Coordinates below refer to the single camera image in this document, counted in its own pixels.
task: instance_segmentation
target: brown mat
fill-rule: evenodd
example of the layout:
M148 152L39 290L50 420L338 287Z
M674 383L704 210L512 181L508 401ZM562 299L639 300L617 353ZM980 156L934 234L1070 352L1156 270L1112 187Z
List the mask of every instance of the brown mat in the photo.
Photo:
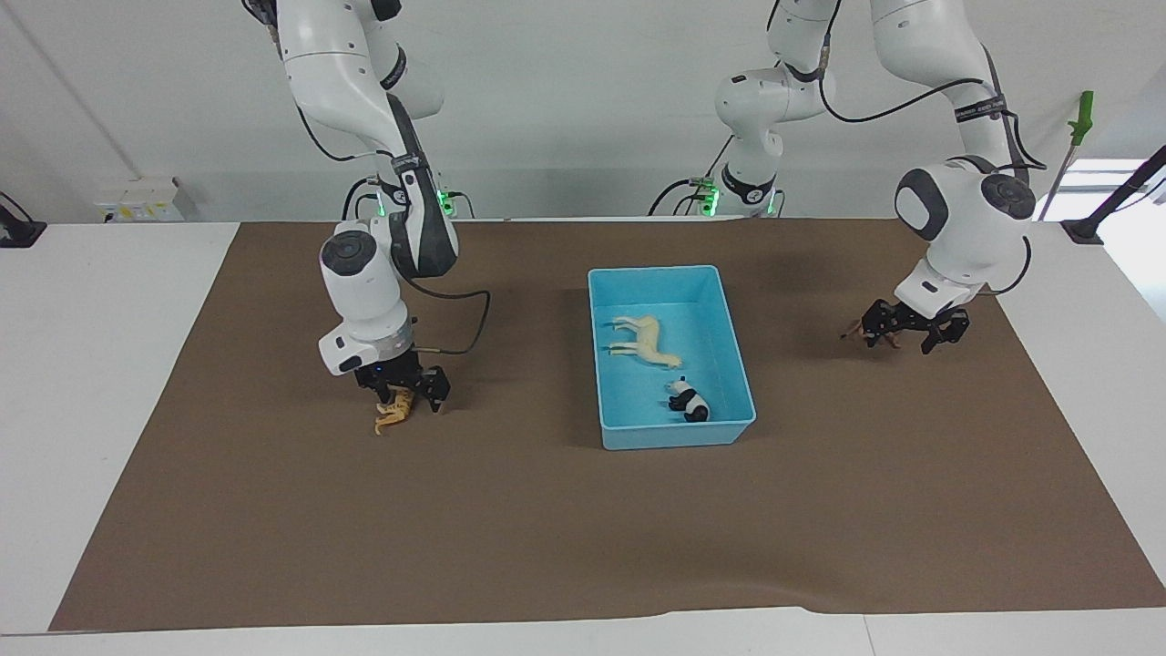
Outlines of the brown mat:
M443 414L385 438L317 360L329 231L240 228L54 630L1166 605L995 299L929 358L838 341L922 251L895 223L463 225L434 285L494 315ZM586 270L702 262L757 424L603 451ZM408 297L464 344L476 302Z

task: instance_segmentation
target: white table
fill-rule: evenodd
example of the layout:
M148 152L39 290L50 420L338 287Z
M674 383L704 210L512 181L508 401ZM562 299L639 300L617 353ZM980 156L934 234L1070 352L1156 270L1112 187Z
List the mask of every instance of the white table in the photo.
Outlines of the white table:
M861 616L775 608L534 625L36 635L236 228L54 225L35 248L0 252L0 653L1166 654L1164 609ZM1054 224L1038 225L1033 245L1028 278L1000 302L1166 580L1166 324L1104 248L1075 246Z

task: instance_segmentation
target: animal figurine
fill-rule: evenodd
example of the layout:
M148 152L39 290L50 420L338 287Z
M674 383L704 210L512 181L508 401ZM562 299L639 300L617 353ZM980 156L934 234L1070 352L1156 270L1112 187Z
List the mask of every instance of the animal figurine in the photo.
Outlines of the animal figurine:
M677 369L684 362L680 358L656 351L660 344L660 322L649 315L633 318L617 316L612 319L613 330L635 333L634 343L616 343L607 347L611 355L634 355L649 365L663 365L668 369Z
M709 404L696 394L696 390L681 376L680 381L668 385L668 392L676 395L668 397L668 409L684 414L684 421L689 423L708 422Z
M373 423L373 430L377 431L378 436L381 429L405 422L409 418L409 414L413 412L413 390L405 388L389 389L393 392L393 401L387 404L377 404L377 412L381 417L377 418L377 422Z

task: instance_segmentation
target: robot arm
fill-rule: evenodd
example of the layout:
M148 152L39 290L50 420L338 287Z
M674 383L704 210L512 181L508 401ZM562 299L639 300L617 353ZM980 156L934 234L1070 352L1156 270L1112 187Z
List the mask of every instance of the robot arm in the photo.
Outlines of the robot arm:
M968 23L963 1L872 0L871 17L879 61L893 75L933 89L983 80L943 91L965 154L912 169L899 182L895 212L930 246L895 288L901 302L879 299L863 317L870 346L916 330L928 333L928 353L963 336L969 320L960 305L985 283L1000 287L1016 275L1037 199L995 65Z
M441 87L416 75L385 24L401 8L396 0L245 5L272 31L301 110L358 136L378 154L382 190L392 195L394 181L406 195L403 211L367 225L342 221L321 249L324 284L343 317L319 341L324 365L335 376L354 374L381 403L407 388L436 411L449 382L441 368L421 368L399 278L443 275L457 260L457 234L412 121L441 108Z
M443 275L457 261L457 235L437 197L429 162L401 100L389 89L402 84L403 50L384 31L395 15L386 2L351 0L279 0L278 29L292 94L305 114L357 135L379 157L380 178L399 179L408 197L405 212L393 214L386 233L391 255L408 277ZM377 70L373 54L392 61Z
M828 97L835 82L820 70L819 55L835 1L778 2L768 29L778 64L728 77L717 89L717 115L733 133L725 165L716 172L722 212L765 213L782 154L778 124L826 111L817 80L824 76Z
M835 84L826 37L841 1L779 1L768 30L778 65L721 84L717 113L735 135L717 179L729 211L765 211L782 150L777 124L827 111L823 99L831 100ZM963 0L871 0L871 20L884 68L942 87L964 146L963 155L913 169L900 181L895 211L930 246L895 288L901 302L880 299L861 322L870 346L904 330L928 332L928 353L962 337L969 322L961 304L1020 268L1035 198L995 65L968 23ZM981 82L958 83L968 79Z

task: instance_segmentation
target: electrical outlet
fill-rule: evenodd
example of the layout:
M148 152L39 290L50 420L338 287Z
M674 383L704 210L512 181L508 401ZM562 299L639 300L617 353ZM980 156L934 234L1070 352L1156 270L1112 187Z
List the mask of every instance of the electrical outlet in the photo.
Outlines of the electrical outlet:
M143 177L106 184L94 202L106 223L181 221L195 216L195 205L174 177Z

